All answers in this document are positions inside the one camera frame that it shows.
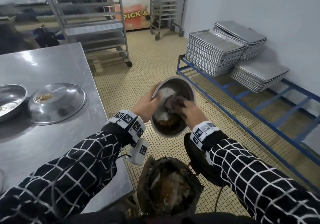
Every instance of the black garbage bag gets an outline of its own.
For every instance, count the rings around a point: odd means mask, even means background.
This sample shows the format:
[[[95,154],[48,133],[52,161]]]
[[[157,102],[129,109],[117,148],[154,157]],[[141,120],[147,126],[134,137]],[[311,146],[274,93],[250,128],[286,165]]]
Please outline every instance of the black garbage bag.
[[[150,156],[137,186],[141,211],[155,215],[193,214],[204,189],[198,178],[179,159]]]

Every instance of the stainless steel bowl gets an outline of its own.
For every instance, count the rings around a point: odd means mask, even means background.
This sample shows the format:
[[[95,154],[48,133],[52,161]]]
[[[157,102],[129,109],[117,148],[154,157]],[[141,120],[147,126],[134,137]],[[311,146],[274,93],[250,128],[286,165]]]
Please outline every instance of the stainless steel bowl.
[[[29,99],[31,121],[37,125],[51,125],[66,120],[86,103],[86,91],[74,84],[50,84],[36,91]]]
[[[186,123],[179,115],[168,113],[164,107],[164,103],[171,95],[181,95],[187,100],[196,102],[195,92],[191,84],[180,76],[172,76],[161,82],[156,88],[152,98],[154,98],[159,91],[162,92],[162,97],[158,109],[151,117],[151,125],[160,136],[166,138],[176,137],[187,129]],[[163,125],[164,121],[172,119],[174,122],[173,124]]]
[[[28,92],[18,84],[0,85],[0,122],[9,119],[20,111],[20,105]]]

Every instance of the gray rag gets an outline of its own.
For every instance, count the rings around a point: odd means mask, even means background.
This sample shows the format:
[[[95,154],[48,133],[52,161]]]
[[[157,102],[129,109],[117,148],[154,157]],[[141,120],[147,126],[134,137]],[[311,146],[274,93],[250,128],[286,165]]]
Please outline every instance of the gray rag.
[[[171,95],[167,98],[167,100],[164,103],[164,107],[167,109],[169,113],[176,113],[178,115],[181,115],[181,113],[177,110],[181,107],[185,107],[184,101],[186,99],[182,96],[175,96]]]

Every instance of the white tracking device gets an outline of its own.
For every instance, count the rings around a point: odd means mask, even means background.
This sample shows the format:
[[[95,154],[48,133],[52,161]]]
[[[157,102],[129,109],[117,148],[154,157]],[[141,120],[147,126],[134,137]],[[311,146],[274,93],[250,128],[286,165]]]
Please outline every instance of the white tracking device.
[[[133,163],[135,165],[142,165],[144,156],[147,153],[148,147],[149,147],[149,142],[144,139],[140,138],[137,145],[133,148],[132,146],[129,146],[129,156],[126,156],[126,159],[128,162]]]

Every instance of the white wall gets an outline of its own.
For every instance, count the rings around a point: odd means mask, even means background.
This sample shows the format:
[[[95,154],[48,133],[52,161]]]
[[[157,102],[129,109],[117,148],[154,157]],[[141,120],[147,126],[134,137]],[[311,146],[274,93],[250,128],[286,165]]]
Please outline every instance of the white wall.
[[[188,0],[185,37],[212,29],[221,20],[234,20],[266,35],[261,57],[289,67],[290,81],[320,95],[320,0]],[[295,103],[301,100],[297,94],[287,97]],[[306,107],[320,113],[314,102]]]

